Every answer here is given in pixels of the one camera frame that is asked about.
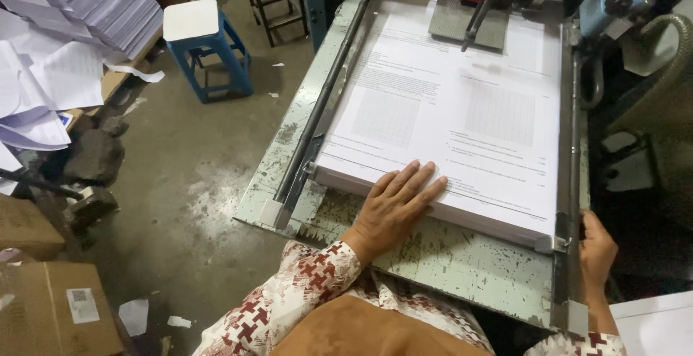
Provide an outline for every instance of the patterned shirt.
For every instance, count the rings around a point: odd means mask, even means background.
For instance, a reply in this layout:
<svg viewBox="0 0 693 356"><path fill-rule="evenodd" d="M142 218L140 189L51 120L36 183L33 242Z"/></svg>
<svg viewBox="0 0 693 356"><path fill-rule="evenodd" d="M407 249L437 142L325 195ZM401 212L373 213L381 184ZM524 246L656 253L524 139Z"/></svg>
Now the patterned shirt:
<svg viewBox="0 0 693 356"><path fill-rule="evenodd" d="M493 354L476 319L459 301L430 296L369 269L362 272L344 242L319 251L291 241L284 247L279 271L205 329L193 356L269 355L312 310L344 293L397 310ZM559 355L625 356L626 352L619 336L590 333L583 342L554 334L524 354Z"/></svg>

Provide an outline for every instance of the blue stool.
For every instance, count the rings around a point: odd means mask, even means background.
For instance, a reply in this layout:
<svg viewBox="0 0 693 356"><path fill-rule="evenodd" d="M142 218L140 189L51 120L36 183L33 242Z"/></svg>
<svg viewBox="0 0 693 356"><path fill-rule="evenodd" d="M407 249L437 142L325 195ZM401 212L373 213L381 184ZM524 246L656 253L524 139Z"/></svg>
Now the blue stool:
<svg viewBox="0 0 693 356"><path fill-rule="evenodd" d="M226 34L233 44L229 45ZM209 93L230 90L245 95L253 94L248 67L250 54L238 38L224 13L217 7L216 0L198 0L168 6L164 9L164 39L169 46L188 83L202 103L209 102ZM234 54L243 55L243 65ZM186 52L191 57L188 63ZM202 57L216 54L229 70L230 83L223 86L200 86L195 78L195 67L202 65Z"/></svg>

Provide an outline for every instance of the sleeve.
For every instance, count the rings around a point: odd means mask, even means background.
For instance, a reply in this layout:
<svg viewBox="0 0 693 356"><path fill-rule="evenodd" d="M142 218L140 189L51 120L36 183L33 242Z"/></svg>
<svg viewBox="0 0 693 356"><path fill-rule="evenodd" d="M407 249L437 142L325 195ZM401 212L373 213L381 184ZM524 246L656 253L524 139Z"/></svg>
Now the sleeve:
<svg viewBox="0 0 693 356"><path fill-rule="evenodd" d="M584 341L554 334L531 347L524 356L626 356L621 337L590 332Z"/></svg>
<svg viewBox="0 0 693 356"><path fill-rule="evenodd" d="M356 254L344 242L321 251L289 242L279 271L205 329L193 356L268 355L311 310L346 291L360 272Z"/></svg>

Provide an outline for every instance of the white stool seat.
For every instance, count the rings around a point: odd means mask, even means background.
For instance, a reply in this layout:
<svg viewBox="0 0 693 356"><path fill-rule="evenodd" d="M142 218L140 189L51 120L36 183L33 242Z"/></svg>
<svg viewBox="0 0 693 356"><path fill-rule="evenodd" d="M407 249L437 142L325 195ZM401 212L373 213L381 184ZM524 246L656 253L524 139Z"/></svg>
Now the white stool seat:
<svg viewBox="0 0 693 356"><path fill-rule="evenodd" d="M216 0L197 0L164 9L164 39L167 41L206 36L218 31Z"/></svg>

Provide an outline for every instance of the metal table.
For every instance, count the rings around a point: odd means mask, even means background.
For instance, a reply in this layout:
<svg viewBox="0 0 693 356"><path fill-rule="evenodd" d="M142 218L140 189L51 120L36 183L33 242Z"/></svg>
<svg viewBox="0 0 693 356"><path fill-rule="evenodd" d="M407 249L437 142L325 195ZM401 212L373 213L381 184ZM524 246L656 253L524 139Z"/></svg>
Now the metal table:
<svg viewBox="0 0 693 356"><path fill-rule="evenodd" d="M255 172L234 219L307 245L335 241L356 218L364 198L308 181L285 230L258 222L272 199L313 104L356 12L359 0L345 0L316 53L282 125ZM365 33L365 19L359 34ZM348 57L345 66L353 60ZM586 127L586 116L583 117ZM589 207L586 129L581 141L581 207ZM470 301L533 325L550 328L552 258L474 230L425 218L401 248L378 258L375 269Z"/></svg>

